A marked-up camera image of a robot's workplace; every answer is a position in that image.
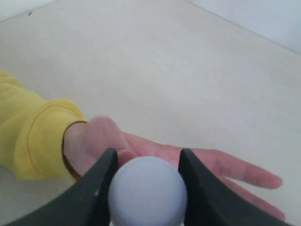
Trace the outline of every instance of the white table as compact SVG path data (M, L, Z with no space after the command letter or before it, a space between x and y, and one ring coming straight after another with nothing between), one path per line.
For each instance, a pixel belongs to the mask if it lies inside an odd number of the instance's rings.
M279 190L247 188L301 224L301 56L182 0L62 0L0 24L0 68L87 118L281 175ZM70 185L0 178L1 223Z

